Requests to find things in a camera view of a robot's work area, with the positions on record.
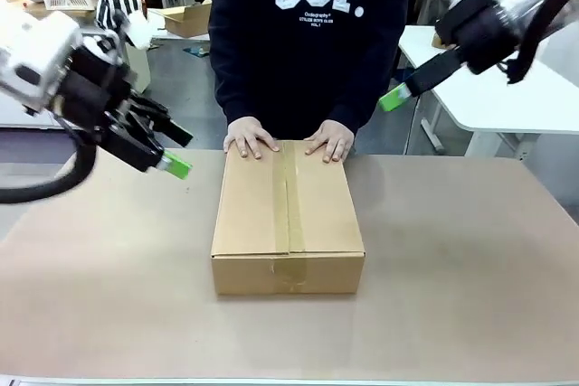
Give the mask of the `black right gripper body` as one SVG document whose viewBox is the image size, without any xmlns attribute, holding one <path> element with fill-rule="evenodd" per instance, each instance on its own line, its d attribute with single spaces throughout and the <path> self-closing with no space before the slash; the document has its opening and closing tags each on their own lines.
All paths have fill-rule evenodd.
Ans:
<svg viewBox="0 0 579 386">
<path fill-rule="evenodd" d="M 518 38 L 496 0 L 460 0 L 436 24 L 445 45 L 455 45 L 460 61 L 481 74 L 511 55 Z"/>
</svg>

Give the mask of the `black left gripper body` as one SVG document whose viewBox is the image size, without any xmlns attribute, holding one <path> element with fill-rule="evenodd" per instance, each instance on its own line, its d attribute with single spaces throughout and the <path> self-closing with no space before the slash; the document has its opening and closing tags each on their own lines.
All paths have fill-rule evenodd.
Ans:
<svg viewBox="0 0 579 386">
<path fill-rule="evenodd" d="M 134 146 L 119 115 L 132 96 L 136 74 L 120 58 L 104 61 L 87 48 L 68 59 L 67 70 L 49 109 L 76 146 Z"/>
</svg>

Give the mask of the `person's right hand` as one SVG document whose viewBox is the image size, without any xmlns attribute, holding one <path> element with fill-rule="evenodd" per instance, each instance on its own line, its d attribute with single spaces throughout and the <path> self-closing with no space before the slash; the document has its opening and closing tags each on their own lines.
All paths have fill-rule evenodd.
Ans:
<svg viewBox="0 0 579 386">
<path fill-rule="evenodd" d="M 223 151 L 228 153 L 236 149 L 241 158 L 252 156 L 256 160 L 262 158 L 261 144 L 264 144 L 272 152 L 279 152 L 280 148 L 254 117 L 243 117 L 234 120 L 227 127 L 227 134 L 223 141 Z"/>
</svg>

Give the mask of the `person's left hand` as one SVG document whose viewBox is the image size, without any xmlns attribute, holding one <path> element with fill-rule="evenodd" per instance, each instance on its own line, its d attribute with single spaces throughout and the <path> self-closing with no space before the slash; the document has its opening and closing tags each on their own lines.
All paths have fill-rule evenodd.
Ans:
<svg viewBox="0 0 579 386">
<path fill-rule="evenodd" d="M 322 161 L 326 164 L 343 161 L 354 144 L 354 133 L 343 124 L 334 120 L 325 120 L 318 130 L 305 141 L 308 143 L 305 154 L 313 155 L 322 152 Z"/>
</svg>

